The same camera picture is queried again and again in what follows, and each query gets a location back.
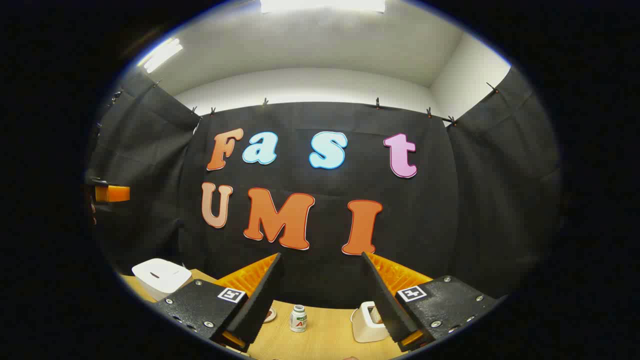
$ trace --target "foam letter cutout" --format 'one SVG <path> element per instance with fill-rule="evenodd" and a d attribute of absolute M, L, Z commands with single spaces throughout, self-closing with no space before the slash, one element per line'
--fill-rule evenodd
<path fill-rule="evenodd" d="M 384 141 L 389 149 L 389 165 L 391 171 L 399 177 L 413 177 L 418 169 L 415 165 L 409 165 L 407 161 L 407 151 L 415 152 L 415 144 L 406 141 L 405 134 L 396 134 Z"/>
<path fill-rule="evenodd" d="M 279 242 L 284 247 L 298 250 L 309 249 L 307 241 L 307 216 L 309 209 L 316 203 L 313 196 L 306 193 L 293 193 L 284 202 L 280 211 L 276 210 L 269 190 L 263 188 L 249 189 L 251 198 L 251 212 L 249 226 L 244 230 L 244 236 L 252 240 L 262 240 L 260 223 L 267 234 L 267 240 L 275 241 L 282 228 L 284 234 Z"/>
<path fill-rule="evenodd" d="M 344 150 L 347 137 L 343 133 L 321 131 L 311 139 L 311 148 L 316 151 L 309 155 L 309 162 L 314 168 L 337 168 L 344 161 Z"/>
<path fill-rule="evenodd" d="M 342 252 L 347 255 L 361 255 L 363 251 L 373 254 L 376 247 L 371 244 L 373 226 L 376 215 L 382 211 L 382 204 L 371 200 L 350 201 L 347 208 L 351 210 L 351 233 L 349 241 L 342 246 Z"/>
<path fill-rule="evenodd" d="M 271 131 L 257 133 L 249 139 L 249 143 L 253 145 L 247 146 L 242 153 L 242 159 L 245 163 L 255 163 L 256 161 L 262 165 L 268 165 L 276 160 L 276 144 L 278 143 L 278 135 Z"/>
<path fill-rule="evenodd" d="M 213 153 L 211 153 L 211 161 L 207 164 L 207 170 L 220 170 L 225 167 L 226 162 L 222 156 L 224 155 L 226 158 L 231 156 L 234 150 L 234 144 L 236 143 L 234 139 L 240 140 L 243 135 L 242 129 L 235 129 L 216 135 L 216 137 L 213 138 L 216 145 L 213 146 Z"/>
<path fill-rule="evenodd" d="M 227 209 L 229 208 L 229 195 L 234 192 L 231 186 L 220 185 L 218 191 L 220 192 L 220 212 L 218 216 L 213 216 L 211 211 L 211 199 L 213 198 L 213 191 L 216 190 L 216 185 L 212 183 L 202 183 L 202 218 L 207 224 L 219 229 L 227 223 Z"/>

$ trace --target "light blue letter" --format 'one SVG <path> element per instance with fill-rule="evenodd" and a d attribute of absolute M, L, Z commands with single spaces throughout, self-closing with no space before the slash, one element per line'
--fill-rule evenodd
<path fill-rule="evenodd" d="M 271 131 L 257 133 L 249 139 L 249 145 L 242 153 L 242 160 L 249 164 L 258 161 L 262 165 L 267 165 L 276 160 L 276 144 L 278 143 L 278 135 Z"/>
<path fill-rule="evenodd" d="M 343 147 L 347 147 L 347 137 L 343 133 L 322 131 L 311 139 L 311 148 L 317 152 L 309 155 L 314 168 L 337 168 L 344 161 Z"/>

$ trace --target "small white bottle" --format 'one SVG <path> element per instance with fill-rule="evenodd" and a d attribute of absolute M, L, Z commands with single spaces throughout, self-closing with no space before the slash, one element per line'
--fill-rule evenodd
<path fill-rule="evenodd" d="M 294 332 L 307 330 L 307 313 L 302 305 L 295 305 L 289 315 L 289 328 Z"/>

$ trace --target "white wall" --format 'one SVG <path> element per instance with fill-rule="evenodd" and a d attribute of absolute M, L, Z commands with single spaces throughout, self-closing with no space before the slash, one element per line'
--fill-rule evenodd
<path fill-rule="evenodd" d="M 296 68 L 252 72 L 221 79 L 192 88 L 175 96 L 196 114 L 204 115 L 212 107 L 217 111 L 279 102 L 356 102 L 402 108 L 426 113 L 431 107 L 440 115 L 429 89 L 407 81 L 368 72 Z"/>
<path fill-rule="evenodd" d="M 468 33 L 440 75 L 431 85 L 431 93 L 446 118 L 459 118 L 493 90 L 509 72 L 511 65 Z"/>

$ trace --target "small white container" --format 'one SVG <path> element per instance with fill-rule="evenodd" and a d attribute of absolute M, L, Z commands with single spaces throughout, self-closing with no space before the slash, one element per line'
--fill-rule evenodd
<path fill-rule="evenodd" d="M 307 312 L 302 305 L 295 305 L 289 315 L 289 328 L 294 332 L 307 330 Z"/>
<path fill-rule="evenodd" d="M 151 259 L 131 268 L 142 287 L 156 301 L 164 299 L 191 280 L 186 268 L 163 259 Z"/>
<path fill-rule="evenodd" d="M 385 324 L 371 320 L 369 309 L 374 306 L 373 301 L 363 302 L 353 314 L 353 338 L 359 343 L 380 341 L 389 336 Z"/>

